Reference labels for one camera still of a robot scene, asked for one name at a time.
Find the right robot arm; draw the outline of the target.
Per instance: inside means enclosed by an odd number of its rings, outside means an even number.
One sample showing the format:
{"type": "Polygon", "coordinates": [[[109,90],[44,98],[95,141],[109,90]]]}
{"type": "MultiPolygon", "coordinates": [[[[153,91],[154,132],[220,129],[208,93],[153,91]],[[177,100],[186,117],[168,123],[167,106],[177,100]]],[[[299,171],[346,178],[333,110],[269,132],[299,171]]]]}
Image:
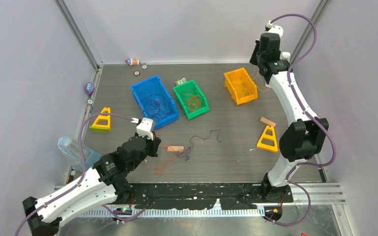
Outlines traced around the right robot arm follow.
{"type": "Polygon", "coordinates": [[[310,165],[309,160],[320,153],[329,127],[328,120],[316,115],[297,88],[289,61],[281,58],[280,41],[277,33],[263,33],[250,59],[275,92],[288,121],[279,139],[281,156],[260,186],[260,195],[268,202],[285,194],[291,176],[300,166],[310,165]]]}

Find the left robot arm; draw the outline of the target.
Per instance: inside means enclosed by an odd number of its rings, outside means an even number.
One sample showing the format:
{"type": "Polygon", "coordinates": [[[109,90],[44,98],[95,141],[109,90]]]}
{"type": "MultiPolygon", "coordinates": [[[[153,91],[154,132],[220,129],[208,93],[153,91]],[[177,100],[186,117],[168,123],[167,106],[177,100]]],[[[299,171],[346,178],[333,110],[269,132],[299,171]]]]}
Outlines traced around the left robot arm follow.
{"type": "Polygon", "coordinates": [[[127,203],[132,194],[127,175],[146,157],[156,157],[160,143],[157,136],[151,140],[135,135],[58,191],[38,199],[24,199],[31,234],[54,236],[59,228],[94,207],[115,201],[127,203]]]}

